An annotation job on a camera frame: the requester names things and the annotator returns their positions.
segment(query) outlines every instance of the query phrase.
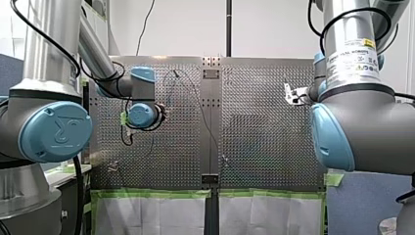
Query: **green tape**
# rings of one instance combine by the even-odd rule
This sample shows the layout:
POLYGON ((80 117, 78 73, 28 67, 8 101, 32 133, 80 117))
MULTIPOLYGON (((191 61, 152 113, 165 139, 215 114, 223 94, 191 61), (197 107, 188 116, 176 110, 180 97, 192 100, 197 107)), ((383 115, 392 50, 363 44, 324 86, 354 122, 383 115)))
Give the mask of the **green tape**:
POLYGON ((93 190, 91 196, 103 198, 160 198, 160 199, 200 199, 210 198, 210 191, 164 191, 153 189, 118 189, 118 190, 93 190))
POLYGON ((91 192, 91 223, 92 223, 92 235, 95 235, 95 226, 97 225, 97 208, 98 197, 91 192))
POLYGON ((88 86, 88 83, 89 83, 89 79, 87 77, 82 77, 81 78, 82 86, 88 86))
POLYGON ((120 121, 121 121, 121 125, 127 124, 127 114, 125 112, 122 112, 120 114, 120 121))
POLYGON ((83 213, 91 212, 91 203, 83 206, 83 213))
POLYGON ((261 189, 221 189, 221 198, 249 198, 249 197, 273 197, 273 198, 295 198, 295 199, 323 199, 325 193, 299 193, 282 190, 261 190, 261 189))
POLYGON ((326 185, 328 187, 339 187, 339 185, 342 183, 343 177, 345 177, 344 174, 328 173, 325 175, 326 185))

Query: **vertical metal post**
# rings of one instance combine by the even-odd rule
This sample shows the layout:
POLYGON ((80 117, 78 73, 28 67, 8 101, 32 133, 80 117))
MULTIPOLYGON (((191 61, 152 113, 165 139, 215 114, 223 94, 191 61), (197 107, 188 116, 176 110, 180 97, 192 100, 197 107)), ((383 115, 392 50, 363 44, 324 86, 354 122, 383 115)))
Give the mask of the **vertical metal post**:
POLYGON ((232 57, 232 0, 226 0, 226 57, 232 57))

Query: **wall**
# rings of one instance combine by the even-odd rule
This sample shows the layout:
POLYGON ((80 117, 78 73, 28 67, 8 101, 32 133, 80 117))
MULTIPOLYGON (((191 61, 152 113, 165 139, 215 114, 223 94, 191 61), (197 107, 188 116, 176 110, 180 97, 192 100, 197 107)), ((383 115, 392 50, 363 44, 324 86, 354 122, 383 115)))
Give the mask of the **wall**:
MULTIPOLYGON (((16 5, 22 14, 27 14, 27 1, 18 1, 16 5)), ((25 34, 26 25, 13 12, 10 1, 0 0, 0 54, 22 60, 25 34)))
MULTIPOLYGON (((233 56, 312 58, 319 47, 318 37, 308 28, 307 2, 233 1, 233 56)), ((110 0, 110 25, 120 55, 135 55, 151 3, 152 0, 110 0)), ((400 21, 395 43, 386 52, 387 63, 382 71, 382 80, 399 92, 410 92, 412 86, 413 12, 411 3, 400 21)), ((225 13, 225 0, 156 0, 140 55, 224 55, 225 13)), ((312 18, 316 28, 322 29, 323 17, 316 7, 312 18)))

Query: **pegboard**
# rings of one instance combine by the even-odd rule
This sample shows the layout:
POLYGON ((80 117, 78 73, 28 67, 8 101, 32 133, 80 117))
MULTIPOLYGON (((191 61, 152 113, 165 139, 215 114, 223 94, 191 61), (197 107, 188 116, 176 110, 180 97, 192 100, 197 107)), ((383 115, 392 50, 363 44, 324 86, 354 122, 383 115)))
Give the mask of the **pegboard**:
MULTIPOLYGON (((97 122, 91 141, 92 187, 201 188, 201 110, 197 101, 202 59, 121 57, 113 60, 123 63, 127 71, 133 66, 155 70, 156 101, 167 106, 168 119, 156 131, 134 134, 133 145, 125 146, 120 139, 119 124, 125 103, 99 97, 92 89, 91 115, 97 122)), ((128 142, 125 128, 123 136, 128 142)))
POLYGON ((309 60, 223 59, 220 186, 322 191, 309 107, 289 106, 284 82, 309 86, 309 60))
POLYGON ((222 188, 323 190, 309 110, 291 107, 284 99, 285 81, 292 87, 310 84, 312 61, 220 58, 214 68, 219 77, 207 79, 204 58, 113 59, 128 71, 132 66, 156 71, 157 101, 168 106, 169 119, 157 131, 136 133, 133 146, 124 146, 122 102, 99 97, 90 86, 94 189, 200 189, 208 169, 220 175, 222 188), (214 108, 209 96, 217 98, 214 108), (114 163, 117 170, 112 170, 114 163))

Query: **label sticker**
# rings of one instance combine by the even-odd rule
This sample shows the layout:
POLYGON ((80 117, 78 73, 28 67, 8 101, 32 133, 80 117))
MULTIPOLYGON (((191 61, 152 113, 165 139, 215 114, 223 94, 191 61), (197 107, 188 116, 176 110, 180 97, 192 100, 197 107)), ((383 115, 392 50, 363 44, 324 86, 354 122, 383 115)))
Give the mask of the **label sticker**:
POLYGON ((378 53, 375 42, 369 39, 348 41, 343 51, 327 60, 328 85, 339 73, 344 76, 372 76, 379 78, 378 53))

